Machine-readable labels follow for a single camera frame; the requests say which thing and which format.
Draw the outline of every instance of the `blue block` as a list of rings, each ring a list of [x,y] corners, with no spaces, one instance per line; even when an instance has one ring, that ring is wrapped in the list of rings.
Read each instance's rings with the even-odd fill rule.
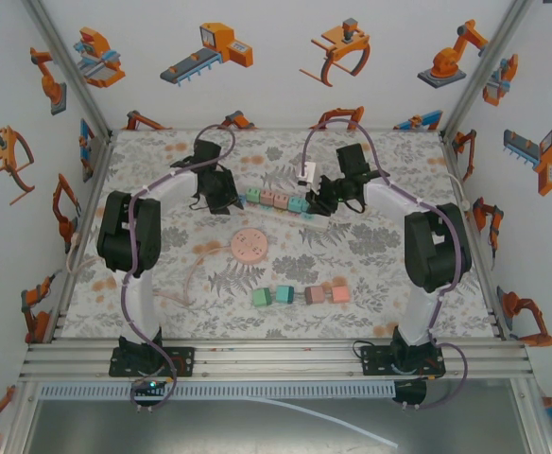
[[[295,289],[291,286],[278,286],[276,288],[276,301],[290,305],[295,298]]]
[[[304,199],[300,199],[299,197],[291,197],[288,200],[288,211],[293,213],[300,213],[302,211],[304,201]]]

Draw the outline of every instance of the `table surface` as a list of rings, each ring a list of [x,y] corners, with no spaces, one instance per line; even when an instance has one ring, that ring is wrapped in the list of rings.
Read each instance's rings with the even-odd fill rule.
[[[113,190],[135,192],[168,171],[173,162],[191,154],[194,131],[122,131],[115,139],[106,180],[96,207],[84,259],[97,255],[96,240],[107,196]],[[307,131],[236,131],[236,147],[222,164],[238,187],[268,188],[302,196],[295,181]],[[224,150],[230,135],[209,131],[204,139]],[[432,132],[371,132],[380,162],[391,178],[419,197],[434,203],[455,201],[440,140]],[[319,161],[322,173],[341,176],[335,149],[362,144],[374,168],[366,139],[356,131],[314,134],[308,159]],[[182,203],[162,218],[162,253],[153,269],[154,287],[182,295],[185,276],[198,255],[226,246],[236,232],[257,228],[267,235],[267,258],[254,266],[238,264],[230,252],[208,255],[190,284],[190,306],[155,297],[166,338],[203,339],[352,339],[390,337],[402,319],[411,283],[404,266],[401,226],[368,209],[362,215],[341,205],[327,232],[283,224],[272,218],[231,208],[230,216],[192,211]],[[348,285],[348,304],[327,302],[307,306],[296,297],[290,306],[274,303],[256,308],[256,288],[291,285]],[[123,317],[119,292],[103,262],[78,276],[61,336],[116,338]],[[477,274],[468,272],[445,298],[436,332],[446,337],[491,337],[492,327]]]

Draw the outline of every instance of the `cable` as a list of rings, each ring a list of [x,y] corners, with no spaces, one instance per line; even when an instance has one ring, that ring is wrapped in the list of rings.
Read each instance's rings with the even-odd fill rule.
[[[185,302],[185,300],[183,300],[179,296],[173,295],[171,293],[167,293],[167,292],[161,291],[161,290],[154,290],[152,292],[152,294],[154,296],[162,296],[163,298],[168,298],[169,300],[177,301],[178,303],[181,303],[184,306],[188,306],[188,304]]]
[[[407,199],[409,201],[412,201],[413,203],[417,204],[418,206],[420,206],[422,208],[425,208],[425,209],[435,213],[436,215],[438,215],[442,219],[444,224],[446,224],[446,227],[448,227],[448,230],[450,231],[451,238],[453,239],[454,249],[455,249],[455,274],[453,276],[453,280],[450,283],[450,285],[446,288],[442,288],[440,290],[440,292],[438,293],[438,303],[436,304],[436,308],[434,309],[432,317],[429,321],[427,331],[428,331],[428,335],[429,335],[429,341],[432,343],[432,345],[434,345],[434,347],[441,348],[442,346],[450,346],[450,347],[454,348],[455,350],[457,350],[459,352],[459,354],[461,355],[461,359],[463,360],[463,368],[464,368],[463,369],[463,377],[462,377],[460,383],[458,384],[457,389],[454,392],[450,393],[448,396],[442,398],[440,401],[435,402],[433,404],[428,404],[424,407],[415,407],[415,408],[416,409],[418,409],[418,408],[431,409],[431,408],[434,408],[436,406],[442,405],[442,404],[450,401],[453,397],[455,397],[458,394],[458,392],[460,392],[460,390],[465,385],[465,380],[467,379],[467,374],[469,373],[467,359],[465,358],[465,355],[461,352],[460,348],[458,348],[456,345],[454,345],[450,342],[437,344],[436,339],[432,336],[432,330],[433,330],[433,328],[436,324],[436,320],[438,319],[438,315],[440,314],[440,310],[441,310],[441,307],[442,307],[442,304],[443,304],[443,297],[446,293],[448,293],[449,291],[452,291],[452,290],[455,289],[455,287],[457,286],[458,281],[460,280],[460,277],[461,277],[461,245],[460,245],[460,240],[459,240],[459,237],[458,237],[457,230],[455,229],[455,226],[453,225],[453,222],[444,213],[442,213],[439,208],[437,208],[433,205],[430,205],[429,203],[425,203],[423,200],[413,196],[409,192],[405,191],[402,187],[394,184],[394,182],[392,182],[389,179],[388,174],[383,170],[383,168],[381,167],[381,164],[379,164],[379,158],[377,157],[377,150],[376,150],[376,148],[374,146],[374,143],[372,142],[371,136],[369,135],[367,130],[365,130],[357,122],[352,121],[352,120],[348,120],[347,118],[332,118],[330,120],[323,121],[321,123],[318,123],[318,125],[316,125],[314,128],[312,128],[312,130],[309,132],[309,134],[307,134],[307,138],[305,139],[305,143],[303,144],[303,152],[302,152],[302,176],[305,173],[305,155],[307,154],[307,147],[309,145],[310,139],[312,138],[312,135],[314,135],[314,132],[318,131],[320,128],[322,128],[323,126],[328,125],[329,123],[347,123],[349,125],[355,125],[358,128],[358,130],[364,134],[364,137],[369,142],[369,145],[371,146],[372,158],[374,159],[374,163],[377,166],[377,169],[379,170],[381,178],[383,179],[385,184],[387,184],[390,189],[396,191],[398,194],[403,196],[405,199]]]
[[[458,192],[460,192],[461,194],[461,210],[463,210],[464,212],[469,211],[472,208],[472,205],[467,200],[467,196],[465,196],[465,191],[463,190],[463,184],[458,180],[458,178],[450,172],[438,172],[436,173],[436,175],[449,177],[457,184]]]
[[[154,341],[152,339],[148,338],[135,325],[135,322],[131,319],[131,316],[129,315],[129,311],[127,309],[127,287],[129,285],[129,281],[131,279],[131,276],[137,271],[137,268],[138,268],[138,265],[139,265],[138,257],[137,257],[137,238],[135,236],[135,213],[134,213],[135,203],[144,194],[150,192],[152,189],[154,189],[155,187],[161,185],[162,183],[170,180],[171,178],[173,178],[177,175],[180,175],[183,172],[189,172],[191,170],[195,170],[197,168],[201,168],[201,167],[204,167],[204,166],[211,166],[211,165],[217,163],[218,161],[224,159],[225,157],[227,157],[232,152],[232,150],[234,149],[234,146],[236,145],[236,136],[234,135],[232,130],[228,129],[225,126],[210,125],[210,126],[207,126],[206,128],[203,128],[202,130],[200,130],[200,132],[198,133],[198,135],[194,139],[194,144],[196,144],[196,142],[199,140],[199,138],[201,137],[202,134],[204,134],[207,130],[210,130],[210,129],[213,129],[213,128],[218,128],[218,129],[225,130],[232,136],[232,142],[230,143],[230,147],[228,148],[228,150],[224,154],[222,154],[220,156],[217,156],[215,159],[211,159],[211,160],[205,161],[203,163],[194,164],[194,165],[188,166],[186,168],[178,168],[177,170],[172,170],[169,173],[167,173],[166,175],[164,175],[163,177],[159,178],[154,183],[151,183],[149,186],[144,187],[141,191],[139,191],[138,193],[133,195],[131,197],[131,200],[129,201],[128,221],[129,221],[129,241],[130,241],[130,246],[131,246],[131,269],[129,271],[127,271],[127,274],[125,274],[125,277],[123,277],[123,287],[121,288],[121,310],[123,311],[123,316],[125,317],[125,321],[129,325],[129,327],[131,328],[131,331],[133,331],[133,333],[135,333],[135,335],[138,338],[140,338],[142,341],[147,343],[151,348],[156,350],[156,352],[158,352],[164,358],[164,360],[166,361],[166,363],[169,366],[169,369],[171,370],[171,375],[172,375],[172,378],[173,378],[173,386],[170,387],[169,391],[164,395],[163,399],[160,402],[158,402],[157,404],[152,405],[150,407],[147,407],[148,411],[152,411],[152,409],[158,409],[159,407],[164,405],[169,400],[171,395],[173,395],[173,392],[175,391],[175,386],[177,384],[177,369],[175,368],[175,364],[173,363],[173,360],[165,352],[165,350],[163,350],[163,348],[160,345],[157,345],[156,343],[154,343]],[[129,393],[129,400],[131,401],[132,404],[137,406],[138,411],[139,411],[140,406],[138,405],[137,402],[135,402],[135,390],[136,390],[135,386],[131,386],[131,391]]]
[[[249,402],[257,402],[260,404],[269,404],[269,405],[275,405],[277,407],[284,407],[286,409],[299,411],[301,413],[309,414],[311,416],[315,416],[317,418],[323,419],[325,421],[330,421],[331,423],[339,424],[340,426],[343,426],[345,428],[349,428],[355,432],[358,432],[361,435],[364,435],[366,437],[369,437],[373,439],[376,442],[383,443],[385,445],[391,446],[395,449],[398,448],[398,444],[392,442],[391,440],[388,440],[387,438],[380,437],[379,435],[376,435],[372,432],[368,432],[367,430],[363,428],[359,428],[358,426],[354,426],[353,424],[350,424],[346,421],[342,421],[340,419],[335,418],[334,416],[329,416],[328,414],[324,413],[318,413],[317,411],[305,409],[304,407],[299,407],[297,405],[288,404],[286,402],[281,402],[279,400],[271,400],[271,399],[262,399],[260,397],[243,397],[241,400],[246,400]]]
[[[188,272],[188,275],[185,278],[185,284],[183,285],[183,300],[185,301],[185,305],[190,305],[190,298],[188,298],[188,287],[190,286],[190,279],[192,279],[192,274],[194,274],[195,269],[198,266],[198,263],[200,263],[200,260],[202,260],[204,257],[209,255],[210,253],[218,253],[219,251],[225,251],[226,249],[229,249],[230,245],[223,246],[221,248],[215,248],[211,251],[207,251],[206,253],[202,253],[198,256],[197,261],[194,262],[194,265],[190,268],[190,271]]]
[[[372,342],[369,342],[368,340],[355,340],[354,343],[352,344],[352,351],[354,352],[354,355],[356,358],[358,359],[362,359],[362,357],[360,355],[358,355],[358,352],[355,351],[355,345],[357,343],[364,343],[365,345],[369,345],[371,347],[374,347],[374,343]]]

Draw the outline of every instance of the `pink disc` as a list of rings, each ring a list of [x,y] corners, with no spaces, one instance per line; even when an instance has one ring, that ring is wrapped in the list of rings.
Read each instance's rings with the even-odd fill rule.
[[[255,265],[267,255],[267,237],[257,229],[243,229],[232,238],[234,258],[243,265]]]

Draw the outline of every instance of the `pastel block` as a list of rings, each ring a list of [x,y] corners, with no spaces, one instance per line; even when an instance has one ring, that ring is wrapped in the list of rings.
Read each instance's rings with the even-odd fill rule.
[[[274,193],[272,191],[261,191],[259,202],[262,205],[272,206],[274,204]]]
[[[321,286],[305,288],[305,302],[308,305],[324,303],[324,300],[326,300],[326,296],[324,295],[324,289]]]
[[[278,303],[293,303],[295,298],[295,289],[291,286],[278,286],[276,288],[276,301]]]
[[[350,290],[347,286],[333,287],[333,303],[349,303],[350,302]]]
[[[258,288],[253,291],[253,305],[255,307],[266,307],[272,304],[272,295],[269,288]]]
[[[250,201],[252,203],[259,203],[261,191],[256,187],[250,187],[249,189],[247,189],[247,193],[245,195],[247,196],[247,201]]]
[[[281,210],[288,210],[288,196],[285,194],[276,194],[274,196],[274,207]]]
[[[302,211],[302,203],[303,199],[300,199],[299,197],[291,197],[288,200],[288,211],[300,213]]]

